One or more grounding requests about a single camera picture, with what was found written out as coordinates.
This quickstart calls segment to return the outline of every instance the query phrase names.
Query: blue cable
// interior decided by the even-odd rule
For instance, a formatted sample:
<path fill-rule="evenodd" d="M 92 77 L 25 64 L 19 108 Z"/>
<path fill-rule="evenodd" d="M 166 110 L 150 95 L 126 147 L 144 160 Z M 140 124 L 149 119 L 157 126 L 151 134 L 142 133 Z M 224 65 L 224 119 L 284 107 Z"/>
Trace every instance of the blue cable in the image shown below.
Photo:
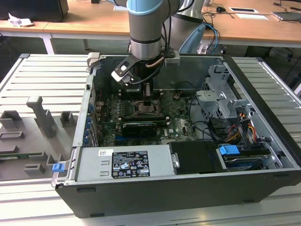
<path fill-rule="evenodd" d="M 212 55 L 213 55 L 213 53 L 214 53 L 214 51 L 215 51 L 215 49 L 216 49 L 216 47 L 217 47 L 217 44 L 218 44 L 218 35 L 217 35 L 217 32 L 216 32 L 216 30 L 212 27 L 212 26 L 210 26 L 209 24 L 207 24 L 207 23 L 204 23 L 206 26 L 208 26 L 208 27 L 210 27 L 213 31 L 214 31 L 214 33 L 215 33 L 215 36 L 216 36 L 216 42 L 215 42 L 215 47 L 214 47 L 214 50 L 212 51 Z"/>

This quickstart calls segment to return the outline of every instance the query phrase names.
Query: desk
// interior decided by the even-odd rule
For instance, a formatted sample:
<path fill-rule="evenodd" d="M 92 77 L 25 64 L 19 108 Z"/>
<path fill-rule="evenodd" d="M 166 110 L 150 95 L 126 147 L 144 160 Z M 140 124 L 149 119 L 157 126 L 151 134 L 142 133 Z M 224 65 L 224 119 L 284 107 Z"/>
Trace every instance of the desk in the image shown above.
<path fill-rule="evenodd" d="M 216 4 L 228 7 L 254 8 L 261 14 L 283 11 L 274 6 L 273 0 L 215 0 Z M 298 7 L 297 2 L 282 2 L 286 8 Z M 89 0 L 68 0 L 69 13 L 62 23 L 35 22 L 33 27 L 16 28 L 7 21 L 0 21 L 0 32 L 6 36 L 40 37 L 49 54 L 55 53 L 52 38 L 96 40 L 128 40 L 129 24 L 127 12 L 113 11 L 113 5 L 107 2 L 91 4 Z M 301 48 L 301 24 L 279 22 L 275 16 L 266 16 L 269 20 L 240 19 L 233 14 L 216 15 L 214 25 L 221 34 L 220 44 L 252 45 L 271 47 Z M 213 38 L 212 31 L 206 31 L 202 43 L 208 44 Z"/>
<path fill-rule="evenodd" d="M 222 4 L 228 13 L 233 13 L 229 7 L 254 8 L 259 14 L 271 14 L 271 12 L 284 12 L 284 9 L 274 6 L 277 0 L 215 0 L 214 3 Z M 282 1 L 282 6 L 292 11 L 290 7 L 300 8 L 297 2 Z M 203 7 L 203 12 L 216 13 L 216 5 Z M 232 14 L 218 14 L 213 18 L 215 28 L 221 34 L 220 44 L 246 45 L 246 46 L 269 46 L 269 47 L 292 47 L 301 48 L 301 24 L 298 22 L 279 22 L 274 15 L 266 16 L 269 20 L 240 19 Z M 209 16 L 205 20 L 211 23 Z M 202 42 L 211 42 L 212 31 L 206 31 Z"/>
<path fill-rule="evenodd" d="M 34 26 L 17 28 L 0 21 L 4 36 L 42 38 L 48 54 L 54 54 L 52 38 L 129 40 L 128 12 L 113 11 L 107 2 L 91 4 L 89 0 L 68 0 L 69 11 L 62 23 L 34 22 Z"/>

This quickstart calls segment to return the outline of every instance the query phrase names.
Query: power supply label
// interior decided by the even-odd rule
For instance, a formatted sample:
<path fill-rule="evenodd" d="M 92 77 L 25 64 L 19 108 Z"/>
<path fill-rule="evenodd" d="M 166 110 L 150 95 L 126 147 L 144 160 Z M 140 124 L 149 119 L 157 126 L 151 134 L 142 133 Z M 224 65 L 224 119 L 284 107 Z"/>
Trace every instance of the power supply label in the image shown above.
<path fill-rule="evenodd" d="M 113 152 L 112 154 L 112 177 L 114 179 L 150 176 L 147 151 Z"/>

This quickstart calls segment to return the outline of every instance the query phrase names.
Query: blue tab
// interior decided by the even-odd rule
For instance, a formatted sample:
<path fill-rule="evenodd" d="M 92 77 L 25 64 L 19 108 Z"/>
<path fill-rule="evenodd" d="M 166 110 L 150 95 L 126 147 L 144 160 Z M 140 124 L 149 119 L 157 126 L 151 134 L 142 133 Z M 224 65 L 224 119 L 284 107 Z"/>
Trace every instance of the blue tab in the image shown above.
<path fill-rule="evenodd" d="M 61 173 L 65 172 L 65 163 L 56 163 L 52 167 L 53 173 Z"/>
<path fill-rule="evenodd" d="M 222 145 L 220 148 L 222 155 L 224 154 L 240 154 L 236 145 Z"/>

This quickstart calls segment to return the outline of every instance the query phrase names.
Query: motherboard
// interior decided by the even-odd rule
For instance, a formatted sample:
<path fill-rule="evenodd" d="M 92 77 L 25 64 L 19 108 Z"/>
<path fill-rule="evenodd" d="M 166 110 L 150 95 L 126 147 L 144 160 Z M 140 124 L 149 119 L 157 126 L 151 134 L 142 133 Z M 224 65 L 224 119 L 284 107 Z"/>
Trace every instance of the motherboard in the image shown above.
<path fill-rule="evenodd" d="M 111 95 L 96 103 L 100 146 L 165 145 L 197 140 L 188 118 L 190 97 L 164 91 L 145 103 L 130 94 Z"/>

